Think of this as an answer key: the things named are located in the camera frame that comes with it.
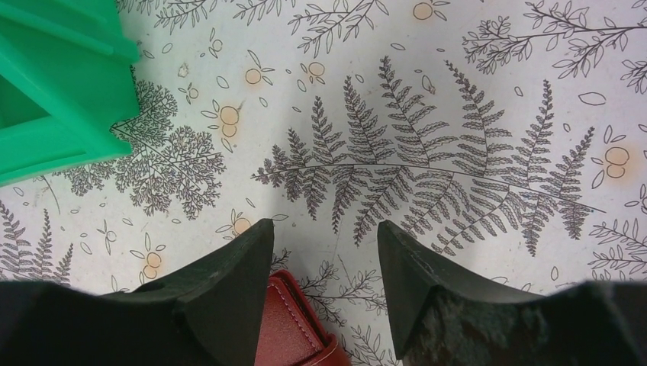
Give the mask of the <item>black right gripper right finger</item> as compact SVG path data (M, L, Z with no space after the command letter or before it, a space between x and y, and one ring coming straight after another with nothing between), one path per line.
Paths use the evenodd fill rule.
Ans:
M585 281L542 296L492 281L395 223L378 256L396 357L405 365L644 365L646 285Z

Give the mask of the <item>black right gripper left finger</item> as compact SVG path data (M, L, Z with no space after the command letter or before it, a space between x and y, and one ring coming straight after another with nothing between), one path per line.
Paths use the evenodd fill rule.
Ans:
M274 248L262 219L130 293L1 285L3 365L251 365Z

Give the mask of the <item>red leather card holder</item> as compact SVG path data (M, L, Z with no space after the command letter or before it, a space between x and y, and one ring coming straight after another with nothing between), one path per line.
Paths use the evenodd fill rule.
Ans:
M269 276L255 364L351 364L337 337L325 330L297 281L286 270Z

